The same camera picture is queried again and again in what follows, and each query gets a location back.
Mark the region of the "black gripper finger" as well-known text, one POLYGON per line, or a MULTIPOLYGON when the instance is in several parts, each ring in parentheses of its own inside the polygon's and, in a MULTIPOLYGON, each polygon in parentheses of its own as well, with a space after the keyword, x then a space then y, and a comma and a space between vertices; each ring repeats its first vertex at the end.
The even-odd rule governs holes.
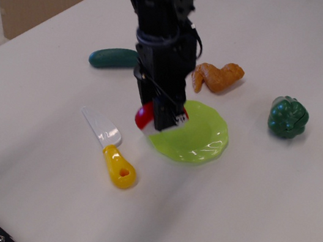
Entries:
POLYGON ((156 97, 153 100, 154 127, 157 131, 179 127, 188 121, 188 115, 183 103, 174 103, 166 97, 156 97))

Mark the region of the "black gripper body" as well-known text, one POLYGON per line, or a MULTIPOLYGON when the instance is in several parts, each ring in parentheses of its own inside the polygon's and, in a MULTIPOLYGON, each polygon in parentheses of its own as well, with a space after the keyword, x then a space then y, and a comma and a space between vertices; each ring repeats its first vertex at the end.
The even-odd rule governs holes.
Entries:
POLYGON ((138 79, 141 103, 163 96, 170 104, 183 105, 185 78, 196 66, 201 40, 187 33, 167 41, 144 38, 142 31, 137 34, 138 65, 134 75, 138 79))

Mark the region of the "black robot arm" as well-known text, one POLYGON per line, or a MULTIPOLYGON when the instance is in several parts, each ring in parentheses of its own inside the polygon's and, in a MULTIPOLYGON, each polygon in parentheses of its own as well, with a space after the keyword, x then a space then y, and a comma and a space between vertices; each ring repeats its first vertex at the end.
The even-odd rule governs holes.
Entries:
POLYGON ((186 77, 196 66, 200 38, 188 19, 193 0, 131 0, 138 17, 134 75, 141 103, 152 104, 157 131, 185 116, 186 77))

